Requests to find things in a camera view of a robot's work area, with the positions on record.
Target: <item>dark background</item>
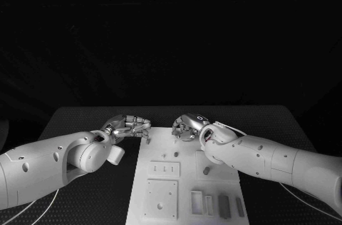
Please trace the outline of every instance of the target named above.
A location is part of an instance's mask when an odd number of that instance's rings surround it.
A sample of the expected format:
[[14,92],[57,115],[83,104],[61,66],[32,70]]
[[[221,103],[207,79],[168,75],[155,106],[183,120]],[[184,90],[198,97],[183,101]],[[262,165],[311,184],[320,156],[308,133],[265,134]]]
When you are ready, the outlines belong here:
[[4,1],[4,151],[61,106],[282,104],[342,155],[341,1]]

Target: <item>white robotic arm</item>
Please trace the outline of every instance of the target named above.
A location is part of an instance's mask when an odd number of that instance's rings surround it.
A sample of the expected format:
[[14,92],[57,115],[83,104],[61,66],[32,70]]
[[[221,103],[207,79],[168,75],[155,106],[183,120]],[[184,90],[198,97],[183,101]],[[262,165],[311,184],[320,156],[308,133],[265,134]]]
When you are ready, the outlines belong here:
[[102,130],[30,143],[0,155],[0,210],[27,204],[87,173],[106,160],[120,163],[125,150],[118,144],[126,136],[149,138],[151,121],[119,115]]
[[198,114],[183,115],[172,134],[184,141],[200,135],[208,159],[246,174],[285,183],[321,199],[342,216],[342,158],[292,148],[269,139],[237,136],[229,126]]

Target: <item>white cylinder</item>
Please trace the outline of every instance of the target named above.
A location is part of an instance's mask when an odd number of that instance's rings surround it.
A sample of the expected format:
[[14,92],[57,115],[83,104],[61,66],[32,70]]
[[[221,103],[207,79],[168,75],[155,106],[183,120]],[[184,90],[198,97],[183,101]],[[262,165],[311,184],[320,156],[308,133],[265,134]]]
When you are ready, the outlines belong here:
[[123,158],[123,155],[125,155],[125,150],[116,145],[113,145],[107,161],[118,166]]

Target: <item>white board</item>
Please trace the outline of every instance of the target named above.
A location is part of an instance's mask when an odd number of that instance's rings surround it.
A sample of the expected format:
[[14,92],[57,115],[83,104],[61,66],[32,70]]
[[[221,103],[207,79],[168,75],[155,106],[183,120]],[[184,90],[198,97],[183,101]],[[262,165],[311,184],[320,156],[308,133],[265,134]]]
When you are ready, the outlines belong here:
[[[128,225],[249,225],[249,217],[245,206],[245,198],[240,187],[239,173],[237,171],[229,167],[230,172],[226,174],[224,180],[221,178],[221,173],[216,174],[217,179],[210,180],[198,180],[198,169],[208,164],[208,161],[197,162],[197,151],[201,151],[201,143],[197,139],[193,142],[184,142],[177,140],[172,135],[172,128],[158,128],[152,127],[149,131],[151,135],[151,143],[146,144],[146,140],[142,139],[141,143],[141,151],[138,158],[138,167],[136,167],[136,175],[132,189],[132,197],[131,197],[131,206],[128,213]],[[151,162],[171,162],[180,163],[180,177],[170,177],[149,175],[149,165]],[[178,195],[177,195],[177,220],[168,220],[164,218],[149,218],[145,219],[145,208],[146,208],[146,191],[148,191],[148,180],[170,180],[178,181]],[[191,204],[191,192],[201,191],[204,196],[204,215],[193,215],[193,204]],[[230,198],[230,209],[232,209],[232,218],[223,219],[220,217],[220,208],[219,208],[219,196],[227,195]],[[207,214],[207,199],[206,196],[213,197],[213,217]],[[245,217],[239,215],[239,208],[236,199],[242,199]]]

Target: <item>table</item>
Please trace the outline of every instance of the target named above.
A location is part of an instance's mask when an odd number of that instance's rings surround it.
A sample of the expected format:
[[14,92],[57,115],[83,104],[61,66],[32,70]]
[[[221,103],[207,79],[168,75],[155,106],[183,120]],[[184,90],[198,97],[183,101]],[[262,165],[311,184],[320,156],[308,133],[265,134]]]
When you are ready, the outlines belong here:
[[[119,114],[148,118],[155,127],[172,127],[175,119],[191,112],[204,115],[211,122],[220,121],[243,130],[249,135],[315,151],[297,119],[282,105],[63,107],[53,116],[40,140],[97,130]],[[106,162],[96,173],[76,179],[60,190],[56,203],[38,225],[123,225],[126,223],[141,138],[126,138],[119,146],[126,151],[120,165],[115,166]],[[342,224],[307,206],[278,182],[239,173],[252,225]],[[324,202],[288,187],[314,206],[338,215]],[[56,192],[40,199],[11,224],[31,225],[48,208],[54,196]],[[0,222],[8,221],[28,205],[2,210]]]

